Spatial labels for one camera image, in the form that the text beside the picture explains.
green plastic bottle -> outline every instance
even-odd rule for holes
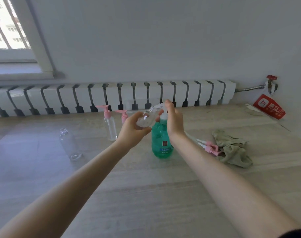
[[[162,108],[164,112],[160,116],[160,121],[155,123],[151,131],[151,148],[154,155],[160,159],[168,158],[174,150],[167,133],[168,114],[164,104]]]

wooden table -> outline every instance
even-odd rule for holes
[[[231,166],[301,223],[301,139],[246,105],[182,108],[185,130],[212,139],[222,128],[248,140],[254,166]],[[118,132],[121,117],[114,114]],[[105,149],[103,113],[0,118],[0,228]],[[58,137],[68,128],[83,158],[70,162]],[[94,192],[63,237],[238,237],[179,154],[167,160],[145,137]]]

radiator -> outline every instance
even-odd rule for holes
[[[228,104],[236,84],[222,80],[84,83],[0,87],[0,117],[148,109],[170,99],[176,107]]]

white pump nozzle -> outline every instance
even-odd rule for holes
[[[167,108],[165,106],[165,103],[160,103],[154,106],[154,108],[161,108],[164,110],[164,112],[160,115],[160,119],[167,120],[168,119],[168,113]]]

window sill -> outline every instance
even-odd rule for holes
[[[37,63],[0,63],[0,81],[54,79],[53,72],[43,72]]]

